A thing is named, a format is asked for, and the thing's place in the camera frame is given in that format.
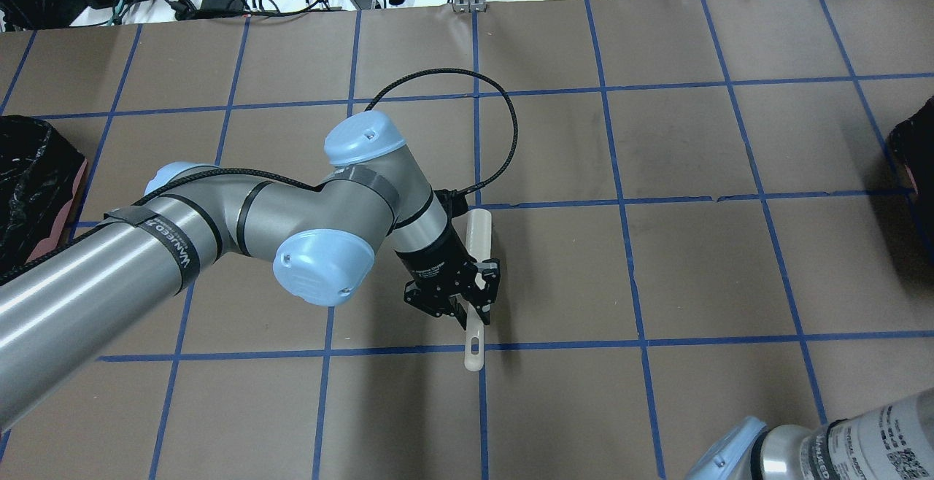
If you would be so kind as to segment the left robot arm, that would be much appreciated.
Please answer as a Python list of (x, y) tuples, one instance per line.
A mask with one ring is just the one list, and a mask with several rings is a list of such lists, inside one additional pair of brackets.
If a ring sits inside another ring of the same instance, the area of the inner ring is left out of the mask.
[(434, 190), (406, 139), (376, 110), (325, 138), (319, 185), (265, 171), (177, 162), (137, 203), (2, 285), (2, 430), (228, 253), (271, 262), (287, 293), (349, 301), (384, 244), (412, 278), (404, 300), (463, 327), (490, 324), (501, 267), (476, 257), (453, 224), (460, 198)]

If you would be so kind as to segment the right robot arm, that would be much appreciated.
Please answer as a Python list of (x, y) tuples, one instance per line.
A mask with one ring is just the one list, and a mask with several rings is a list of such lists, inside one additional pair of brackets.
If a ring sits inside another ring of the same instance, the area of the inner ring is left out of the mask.
[(933, 390), (817, 429), (744, 417), (687, 479), (931, 479)]

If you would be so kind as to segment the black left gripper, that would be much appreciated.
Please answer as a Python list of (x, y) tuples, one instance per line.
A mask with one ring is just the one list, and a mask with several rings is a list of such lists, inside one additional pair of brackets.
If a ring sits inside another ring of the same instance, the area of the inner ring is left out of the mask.
[(412, 278), (404, 288), (404, 301), (431, 317), (451, 316), (466, 330), (464, 298), (484, 325), (491, 323), (497, 300), (501, 264), (497, 258), (477, 260), (448, 224), (433, 243), (414, 252), (397, 252)]

